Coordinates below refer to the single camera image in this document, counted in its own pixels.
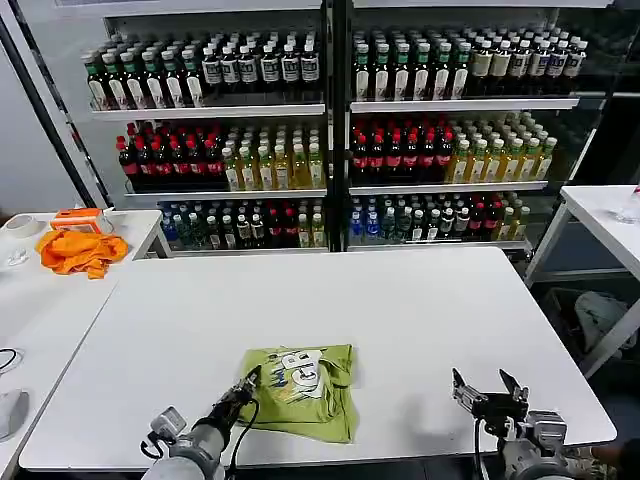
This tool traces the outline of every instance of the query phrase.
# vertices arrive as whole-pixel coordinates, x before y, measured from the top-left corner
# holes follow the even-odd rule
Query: white shelf
[[[145,110],[109,110],[92,112],[96,120],[131,122],[181,118],[245,118],[322,115],[324,103],[303,105],[250,105],[241,107],[153,108]]]
[[[605,8],[613,0],[353,0],[355,8],[388,7],[538,7],[538,8]]]
[[[180,13],[250,12],[261,10],[319,9],[320,0],[58,0],[55,19],[129,17]]]
[[[526,240],[505,242],[459,242],[459,241],[435,241],[419,243],[391,243],[384,245],[350,245],[348,252],[370,252],[376,250],[420,249],[432,247],[445,248],[471,248],[471,247],[498,247],[502,250],[529,250],[531,246]]]
[[[383,187],[351,187],[349,195],[405,195],[412,193],[512,192],[542,190],[547,181],[503,183],[444,183],[433,185],[389,185]]]
[[[352,113],[466,112],[506,110],[571,110],[579,97],[570,98],[485,98],[478,100],[434,100],[400,102],[352,102]]]
[[[251,190],[241,192],[170,192],[170,193],[125,193],[128,200],[145,202],[172,202],[186,200],[249,200],[269,198],[323,198],[326,188],[313,190]]]

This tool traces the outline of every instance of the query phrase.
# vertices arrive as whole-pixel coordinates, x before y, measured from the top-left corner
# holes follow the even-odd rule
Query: shelf
[[[353,0],[355,8],[388,7],[538,7],[538,8],[605,8],[613,0]]]
[[[255,190],[242,192],[170,192],[170,193],[125,193],[129,200],[146,202],[172,202],[186,200],[249,200],[269,198],[323,198],[326,188],[313,190]]]
[[[245,118],[322,115],[324,103],[302,105],[250,105],[241,107],[154,108],[146,110],[109,110],[92,112],[96,120],[131,122],[182,118]]]
[[[405,195],[412,193],[512,192],[542,190],[547,181],[503,183],[444,183],[434,185],[389,185],[383,187],[351,187],[349,195]]]
[[[398,249],[420,249],[431,247],[455,247],[455,248],[471,248],[471,247],[498,247],[502,250],[529,250],[531,246],[526,240],[522,241],[505,241],[505,242],[420,242],[420,243],[391,243],[384,245],[354,245],[348,246],[347,252],[370,252],[376,250],[398,250]]]
[[[401,102],[352,102],[352,113],[466,112],[506,110],[571,110],[578,105],[571,98],[485,98],[478,100],[434,100]]]

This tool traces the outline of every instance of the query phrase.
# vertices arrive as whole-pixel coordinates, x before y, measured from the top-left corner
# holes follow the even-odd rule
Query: bottle
[[[238,93],[240,90],[240,67],[231,47],[222,47],[220,65],[222,66],[222,79],[225,83],[226,93]]]
[[[293,45],[290,43],[284,46],[284,55],[281,63],[282,77],[284,78],[287,95],[294,98],[300,82],[300,59],[293,53]]]
[[[93,110],[109,110],[109,101],[105,89],[100,83],[102,75],[99,72],[95,57],[91,54],[83,55],[82,63],[87,69],[87,85],[89,85],[89,90],[91,90],[93,97],[91,108]]]
[[[113,53],[105,53],[102,55],[102,63],[107,69],[105,80],[111,89],[111,98],[113,103],[111,108],[116,110],[129,110],[129,98],[124,86],[122,85],[123,75],[119,65],[116,63],[116,57]]]
[[[242,190],[240,182],[238,181],[236,159],[230,148],[225,147],[222,149],[222,161],[224,162],[225,174],[229,182],[229,191],[237,192],[238,190]]]
[[[133,103],[130,105],[131,108],[135,108],[138,110],[143,110],[147,108],[147,105],[144,101],[144,91],[142,81],[142,75],[138,71],[138,65],[133,61],[133,53],[124,52],[120,54],[120,59],[122,60],[122,64],[124,65],[124,81],[127,85],[127,89],[133,100]]]
[[[487,141],[484,138],[478,139],[473,149],[473,154],[469,156],[467,168],[464,172],[465,183],[478,183],[484,169],[485,156],[487,154]]]
[[[193,106],[196,108],[204,107],[204,77],[198,68],[197,59],[193,50],[184,50],[182,52],[184,66],[187,69],[186,79],[187,87]]]
[[[238,215],[236,229],[238,230],[238,248],[243,250],[252,248],[251,226],[243,214]]]
[[[429,242],[433,242],[438,236],[438,225],[440,224],[440,210],[434,208],[431,210],[431,219],[427,225],[427,238]]]
[[[542,148],[542,154],[538,157],[531,170],[531,177],[533,180],[544,180],[547,175],[549,166],[551,165],[553,149],[558,143],[558,139],[555,137],[548,137]]]
[[[487,76],[489,75],[489,67],[493,58],[493,52],[490,48],[491,40],[484,40],[473,52],[472,78],[468,95],[483,97],[487,94]]]
[[[165,81],[171,95],[173,106],[175,108],[184,108],[184,92],[182,91],[182,86],[180,84],[178,65],[174,59],[173,52],[169,50],[162,52],[162,60],[164,62],[164,69],[166,72]]]
[[[487,81],[487,94],[489,95],[504,95],[506,93],[505,78],[511,61],[510,47],[509,40],[503,40],[500,43],[500,48],[493,53]]]
[[[248,147],[240,147],[240,158],[242,159],[242,179],[245,190],[259,190],[259,184],[254,176],[254,158]]]
[[[464,172],[469,159],[469,140],[460,140],[458,148],[449,164],[448,183],[463,183]]]
[[[400,43],[396,54],[396,63],[393,68],[393,99],[394,101],[404,100],[409,81],[409,44]]]
[[[469,75],[469,55],[471,44],[462,42],[458,47],[458,60],[453,68],[453,81],[451,82],[451,100],[460,100],[465,94],[467,76]]]
[[[462,207],[460,212],[456,215],[455,224],[453,226],[453,235],[457,238],[462,238],[467,231],[469,225],[469,209]]]
[[[258,67],[255,57],[249,53],[248,45],[240,47],[238,70],[243,90],[246,93],[255,93],[258,90]]]
[[[522,207],[519,214],[514,215],[514,219],[509,227],[509,233],[507,234],[507,240],[522,241],[524,240],[524,231],[527,228],[529,221],[529,213],[531,209],[529,207]]]
[[[496,181],[498,169],[500,168],[500,161],[504,155],[502,151],[504,147],[504,140],[496,138],[493,140],[493,144],[489,153],[487,154],[484,162],[484,168],[480,175],[480,181],[485,183],[493,183]]]
[[[523,141],[521,138],[515,138],[513,143],[511,144],[511,148],[509,152],[504,156],[504,159],[501,161],[500,168],[498,169],[498,173],[496,174],[497,180],[499,182],[513,182],[515,178],[515,172],[520,164],[520,160],[522,157],[521,149],[522,149]]]
[[[449,53],[451,44],[443,42],[440,44],[438,59],[433,66],[433,95],[431,100],[443,100],[449,79]]]

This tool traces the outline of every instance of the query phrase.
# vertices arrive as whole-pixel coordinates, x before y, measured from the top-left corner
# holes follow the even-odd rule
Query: white table
[[[0,374],[0,393],[13,389],[26,392],[26,401],[20,402],[26,407],[22,426],[0,440],[3,478],[12,475],[22,446],[126,264],[143,255],[157,237],[161,218],[156,210],[108,213],[115,233],[129,244],[129,253],[109,268],[104,279],[89,280],[86,273],[56,275],[40,264],[34,247],[50,229],[45,221],[53,214],[31,215],[43,222],[43,228],[29,238],[16,239],[0,228],[0,347],[22,354],[15,368]],[[5,258],[17,248],[27,250],[28,260],[5,267]],[[0,361],[4,363],[5,358],[3,354]]]
[[[525,273],[531,286],[542,271],[545,260],[556,245],[563,228],[573,215],[602,243],[629,272],[640,280],[640,225],[616,220],[620,208],[635,188],[631,185],[563,187],[560,205]],[[616,323],[580,364],[589,378],[640,327],[640,301]]]
[[[452,399],[452,367],[484,391],[506,391],[498,374],[506,369],[531,388],[534,408],[559,410],[570,444],[616,436],[497,248],[175,258],[128,269],[20,465],[144,470],[149,422],[168,405],[190,423],[207,413],[247,349],[344,343],[357,349],[355,443],[250,431],[239,465],[469,454],[473,419]],[[481,449],[495,448],[483,434]]]

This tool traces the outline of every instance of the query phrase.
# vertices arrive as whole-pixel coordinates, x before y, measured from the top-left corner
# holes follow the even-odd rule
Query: cable
[[[0,348],[0,353],[11,353],[11,358],[7,360],[2,366],[0,366],[0,373],[3,373],[2,370],[7,368],[18,356],[18,352],[13,348]]]
[[[233,447],[233,453],[231,454],[231,463],[229,464],[229,469],[227,470],[227,474],[225,475],[225,478],[231,477],[231,475],[233,475],[236,472],[236,456],[238,455],[238,447],[240,447],[240,442],[242,442],[242,439],[244,438],[244,436],[247,434],[249,429],[253,426],[253,423],[256,421],[256,417],[258,416],[258,412],[260,411],[260,403],[258,403],[258,401],[255,398],[252,398],[251,400],[249,400],[249,403],[253,403],[256,406],[256,410],[255,412],[253,412],[253,416],[251,417],[251,420],[249,421],[249,423],[247,423],[247,425],[244,427],[244,430],[238,437],[236,446]]]

